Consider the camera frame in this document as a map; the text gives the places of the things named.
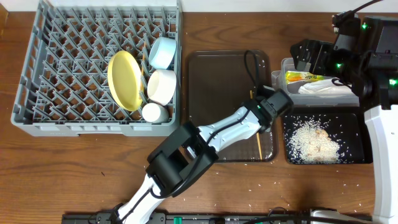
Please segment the wooden chopstick long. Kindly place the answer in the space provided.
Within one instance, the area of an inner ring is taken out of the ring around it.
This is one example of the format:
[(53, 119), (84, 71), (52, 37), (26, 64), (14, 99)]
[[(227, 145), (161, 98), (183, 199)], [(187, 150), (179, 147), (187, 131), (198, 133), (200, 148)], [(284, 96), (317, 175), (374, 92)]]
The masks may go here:
[[(254, 93), (252, 90), (250, 90), (249, 94), (250, 94), (250, 98), (254, 99)], [(261, 148), (261, 139), (260, 139), (259, 133), (256, 133), (256, 140), (257, 140), (257, 148), (259, 151), (259, 159), (260, 159), (260, 161), (262, 161), (262, 148)]]

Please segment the white napkin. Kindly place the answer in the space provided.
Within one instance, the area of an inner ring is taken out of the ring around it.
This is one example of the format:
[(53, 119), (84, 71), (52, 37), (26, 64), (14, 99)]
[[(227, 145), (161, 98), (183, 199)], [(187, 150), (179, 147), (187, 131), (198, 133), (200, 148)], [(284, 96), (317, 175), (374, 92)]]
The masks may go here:
[(331, 78), (304, 84), (298, 89), (300, 94), (311, 95), (352, 95), (351, 85), (342, 84), (339, 79)]

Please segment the green yellow snack wrapper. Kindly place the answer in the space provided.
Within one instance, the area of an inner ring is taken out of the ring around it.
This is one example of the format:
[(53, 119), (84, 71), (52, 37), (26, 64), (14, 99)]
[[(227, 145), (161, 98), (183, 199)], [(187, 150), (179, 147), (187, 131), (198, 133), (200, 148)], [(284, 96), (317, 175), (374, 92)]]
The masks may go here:
[(293, 82), (317, 82), (320, 80), (324, 80), (325, 77), (322, 75), (314, 75), (310, 72), (296, 72), (296, 71), (287, 71), (285, 73), (286, 84)]

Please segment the pink bowl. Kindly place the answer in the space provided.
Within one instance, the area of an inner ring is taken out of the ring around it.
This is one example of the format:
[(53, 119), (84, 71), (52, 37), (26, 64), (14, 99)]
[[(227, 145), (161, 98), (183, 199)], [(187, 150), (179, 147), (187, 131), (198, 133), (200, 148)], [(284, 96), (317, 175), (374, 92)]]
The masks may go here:
[(165, 106), (174, 95), (177, 77), (171, 70), (156, 70), (147, 84), (147, 95), (150, 100)]

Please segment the white cup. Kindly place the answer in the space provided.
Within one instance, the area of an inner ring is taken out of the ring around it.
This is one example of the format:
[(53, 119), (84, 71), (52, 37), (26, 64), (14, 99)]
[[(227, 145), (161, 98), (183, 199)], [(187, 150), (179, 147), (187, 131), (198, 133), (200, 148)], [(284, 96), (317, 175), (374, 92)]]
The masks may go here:
[(157, 103), (148, 103), (142, 109), (142, 117), (150, 123), (164, 123), (169, 120), (169, 113)]

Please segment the light blue bowl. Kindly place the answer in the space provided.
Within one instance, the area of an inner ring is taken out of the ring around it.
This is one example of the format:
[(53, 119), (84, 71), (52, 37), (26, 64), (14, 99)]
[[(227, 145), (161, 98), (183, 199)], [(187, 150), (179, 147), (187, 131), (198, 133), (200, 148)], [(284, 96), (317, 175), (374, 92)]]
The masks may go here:
[(159, 37), (151, 47), (149, 54), (149, 64), (156, 70), (165, 70), (169, 67), (177, 48), (175, 39)]

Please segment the yellow plate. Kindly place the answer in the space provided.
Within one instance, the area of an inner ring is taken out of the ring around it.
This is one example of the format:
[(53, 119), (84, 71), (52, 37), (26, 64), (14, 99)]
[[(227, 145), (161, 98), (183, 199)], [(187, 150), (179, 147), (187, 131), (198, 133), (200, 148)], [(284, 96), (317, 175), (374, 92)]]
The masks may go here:
[(118, 106), (136, 111), (142, 104), (141, 69), (136, 59), (125, 50), (117, 52), (109, 61), (107, 77), (111, 96)]

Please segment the wooden chopstick short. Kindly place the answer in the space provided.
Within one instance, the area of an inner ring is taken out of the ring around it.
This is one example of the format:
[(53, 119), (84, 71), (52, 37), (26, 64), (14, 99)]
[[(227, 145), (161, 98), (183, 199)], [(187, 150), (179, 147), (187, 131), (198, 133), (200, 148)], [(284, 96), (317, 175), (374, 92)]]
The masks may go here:
[(140, 85), (140, 91), (144, 91), (144, 82), (142, 81), (144, 79), (144, 67), (146, 66), (146, 55), (144, 51), (146, 50), (146, 42), (144, 42), (144, 46), (142, 48), (142, 60), (141, 60), (141, 85)]

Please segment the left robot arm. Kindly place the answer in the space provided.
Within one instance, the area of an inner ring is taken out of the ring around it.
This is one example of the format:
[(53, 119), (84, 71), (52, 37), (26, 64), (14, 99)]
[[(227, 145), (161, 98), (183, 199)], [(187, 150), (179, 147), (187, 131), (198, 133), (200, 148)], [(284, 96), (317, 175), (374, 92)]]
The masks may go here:
[(147, 223), (167, 198), (193, 185), (218, 160), (219, 152), (257, 133), (291, 111), (294, 103), (283, 90), (263, 86), (232, 115), (206, 126), (186, 122), (170, 134), (147, 161), (144, 181), (135, 195), (116, 212), (116, 223)]

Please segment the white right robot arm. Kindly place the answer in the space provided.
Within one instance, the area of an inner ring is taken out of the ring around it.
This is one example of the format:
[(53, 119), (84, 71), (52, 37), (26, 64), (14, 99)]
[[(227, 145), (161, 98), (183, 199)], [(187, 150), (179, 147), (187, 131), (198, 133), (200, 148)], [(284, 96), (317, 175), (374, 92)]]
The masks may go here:
[(304, 39), (290, 48), (296, 70), (350, 84), (364, 111), (373, 152), (374, 223), (397, 223), (397, 18), (354, 11), (332, 17), (334, 43)]

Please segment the clear plastic waste bin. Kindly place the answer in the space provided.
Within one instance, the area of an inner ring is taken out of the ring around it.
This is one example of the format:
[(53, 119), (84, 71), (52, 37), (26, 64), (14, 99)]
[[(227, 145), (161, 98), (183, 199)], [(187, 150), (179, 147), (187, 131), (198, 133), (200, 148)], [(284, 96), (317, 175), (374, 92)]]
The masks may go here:
[[(310, 64), (307, 64), (303, 72), (308, 72)], [(290, 96), (295, 106), (358, 106), (359, 100), (355, 94), (352, 95), (311, 95), (300, 94), (299, 88), (304, 84), (311, 82), (293, 82), (286, 84), (285, 73), (287, 71), (296, 71), (292, 58), (285, 58), (281, 62), (281, 69), (271, 73), (272, 86), (275, 89), (282, 89)]]

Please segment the rice food waste pile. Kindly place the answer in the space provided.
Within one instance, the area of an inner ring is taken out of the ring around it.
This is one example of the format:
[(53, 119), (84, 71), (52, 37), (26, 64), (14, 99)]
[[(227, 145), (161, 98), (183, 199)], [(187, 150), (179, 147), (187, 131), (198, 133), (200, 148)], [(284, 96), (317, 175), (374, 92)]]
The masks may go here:
[(328, 123), (309, 118), (294, 121), (291, 137), (287, 138), (288, 155), (299, 164), (339, 163), (340, 145), (326, 131)]

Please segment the dark brown serving tray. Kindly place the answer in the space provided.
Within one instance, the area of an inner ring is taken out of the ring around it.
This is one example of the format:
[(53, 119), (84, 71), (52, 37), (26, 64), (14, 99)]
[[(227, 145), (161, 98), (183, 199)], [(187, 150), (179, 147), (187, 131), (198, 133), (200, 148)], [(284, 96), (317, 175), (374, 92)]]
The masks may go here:
[[(186, 61), (187, 118), (195, 126), (213, 124), (232, 115), (250, 99), (254, 84), (245, 66), (259, 83), (271, 85), (269, 58), (261, 50), (196, 51)], [(259, 159), (256, 136), (238, 141), (219, 152), (219, 162), (270, 162), (277, 155), (273, 141), (275, 127), (260, 134), (262, 161)]]

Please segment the grey plastic dish rack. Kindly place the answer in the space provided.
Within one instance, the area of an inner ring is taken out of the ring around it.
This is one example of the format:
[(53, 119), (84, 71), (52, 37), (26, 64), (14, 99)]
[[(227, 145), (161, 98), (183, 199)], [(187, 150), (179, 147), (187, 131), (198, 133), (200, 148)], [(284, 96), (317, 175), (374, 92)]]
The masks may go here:
[(147, 83), (154, 72), (149, 53), (155, 40), (178, 40), (181, 28), (178, 1), (39, 1), (11, 123), (32, 136), (169, 135), (180, 124), (180, 93), (166, 105), (168, 121), (148, 123), (141, 110), (118, 106), (107, 71), (120, 50), (132, 54), (141, 69), (146, 42), (142, 81)]

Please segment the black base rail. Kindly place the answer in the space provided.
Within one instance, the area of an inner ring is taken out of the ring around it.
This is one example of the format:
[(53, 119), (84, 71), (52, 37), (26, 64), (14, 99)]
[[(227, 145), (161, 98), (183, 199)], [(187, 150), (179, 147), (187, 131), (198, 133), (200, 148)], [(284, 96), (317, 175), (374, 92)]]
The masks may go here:
[[(332, 218), (341, 222), (372, 223), (373, 219), (368, 215), (344, 215), (337, 210), (316, 208), (304, 212), (289, 212), (283, 207), (276, 207), (264, 215), (232, 214), (193, 214), (193, 213), (162, 213), (154, 212), (149, 216), (151, 224), (186, 224), (186, 223), (246, 223), (257, 220), (259, 223), (310, 223), (307, 217)], [(62, 215), (62, 224), (90, 224), (90, 223), (117, 223), (116, 214), (110, 211), (100, 211), (91, 214), (67, 213)]]

